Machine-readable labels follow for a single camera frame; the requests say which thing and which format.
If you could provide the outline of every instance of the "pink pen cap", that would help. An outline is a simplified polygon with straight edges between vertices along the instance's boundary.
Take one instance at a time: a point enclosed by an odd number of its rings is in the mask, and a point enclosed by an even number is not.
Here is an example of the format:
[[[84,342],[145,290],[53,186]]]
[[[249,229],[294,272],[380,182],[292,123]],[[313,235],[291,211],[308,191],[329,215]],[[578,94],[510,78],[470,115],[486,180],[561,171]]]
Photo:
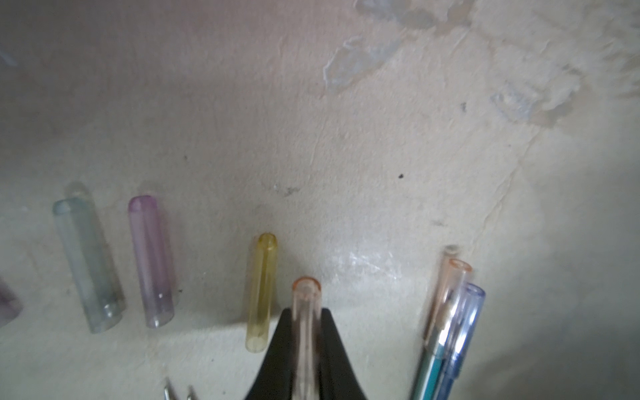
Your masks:
[[[155,198],[148,195],[132,198],[129,202],[129,224],[145,319],[149,328],[157,328],[173,318],[173,299]]]

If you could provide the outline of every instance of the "clear plastic tube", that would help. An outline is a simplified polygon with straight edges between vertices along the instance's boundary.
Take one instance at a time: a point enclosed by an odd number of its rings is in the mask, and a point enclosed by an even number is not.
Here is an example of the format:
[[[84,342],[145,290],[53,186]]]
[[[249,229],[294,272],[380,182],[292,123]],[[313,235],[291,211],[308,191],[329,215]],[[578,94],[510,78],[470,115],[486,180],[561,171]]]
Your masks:
[[[249,299],[249,319],[244,346],[252,353],[260,353],[269,341],[271,297],[278,268],[278,240],[275,235],[260,235],[255,248]]]
[[[20,301],[0,279],[0,328],[13,321],[22,311]]]
[[[320,283],[307,276],[295,281],[291,307],[295,354],[291,400],[320,398],[317,341],[321,311]]]
[[[53,215],[89,330],[104,332],[121,320],[122,310],[91,209],[72,197],[54,203]]]
[[[155,198],[132,198],[129,202],[129,224],[146,323],[149,328],[157,328],[173,318],[173,298]]]
[[[429,320],[425,338],[426,341],[428,341],[431,336],[440,308],[451,297],[453,292],[459,295],[462,293],[464,283],[470,279],[473,272],[473,268],[471,268],[469,264],[453,257],[454,254],[458,254],[459,252],[460,250],[457,246],[447,246],[443,252],[442,276],[440,277],[433,298],[431,319]]]
[[[456,326],[453,328],[450,345],[445,355],[440,386],[436,390],[436,400],[447,400],[453,381],[460,375],[485,296],[484,290],[480,287],[466,284],[458,316],[456,316]]]

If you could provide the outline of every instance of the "pen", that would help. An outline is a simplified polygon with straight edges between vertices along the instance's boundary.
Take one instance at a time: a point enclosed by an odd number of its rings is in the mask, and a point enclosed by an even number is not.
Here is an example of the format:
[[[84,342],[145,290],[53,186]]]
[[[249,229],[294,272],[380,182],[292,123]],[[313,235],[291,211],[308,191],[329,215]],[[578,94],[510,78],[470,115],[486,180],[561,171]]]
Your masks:
[[[320,283],[303,276],[293,283],[291,323],[294,349],[291,400],[319,400],[318,333],[322,310]]]
[[[460,305],[466,279],[471,271],[471,266],[466,262],[457,259],[448,260],[444,286],[438,290],[443,294],[444,303],[438,308],[433,327],[424,342],[424,352],[412,400],[431,400],[433,397],[445,349],[449,343],[449,333]]]
[[[440,384],[436,389],[435,400],[447,400],[453,381],[460,375],[462,363],[469,349],[469,342],[486,296],[484,290],[474,284],[466,284],[461,300],[459,318],[452,334],[451,346],[445,357]]]

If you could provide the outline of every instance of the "plastered surface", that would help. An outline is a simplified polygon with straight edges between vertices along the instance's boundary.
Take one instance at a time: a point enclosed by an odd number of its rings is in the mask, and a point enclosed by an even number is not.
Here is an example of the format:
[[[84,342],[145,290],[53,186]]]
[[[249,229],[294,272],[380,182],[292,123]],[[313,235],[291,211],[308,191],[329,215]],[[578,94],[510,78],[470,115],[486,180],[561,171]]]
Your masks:
[[[359,3],[0,4],[0,276],[24,304],[0,398],[153,400],[169,377],[242,399],[265,231],[278,304],[321,281],[370,400],[408,397],[446,244],[488,293],[452,400],[640,396],[638,3]],[[127,302],[99,335],[51,215],[77,181]],[[143,193],[179,290],[155,331],[126,214]]]

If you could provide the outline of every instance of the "light blue pen cap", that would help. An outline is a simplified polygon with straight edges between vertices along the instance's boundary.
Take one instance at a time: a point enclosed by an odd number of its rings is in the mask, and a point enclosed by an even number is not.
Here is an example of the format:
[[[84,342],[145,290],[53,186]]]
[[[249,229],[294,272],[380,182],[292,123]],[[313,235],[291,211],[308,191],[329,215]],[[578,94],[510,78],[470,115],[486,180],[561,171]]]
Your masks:
[[[470,283],[466,284],[460,308],[460,319],[457,329],[454,331],[454,339],[444,371],[444,374],[454,379],[460,375],[485,296],[486,293],[480,287]]]

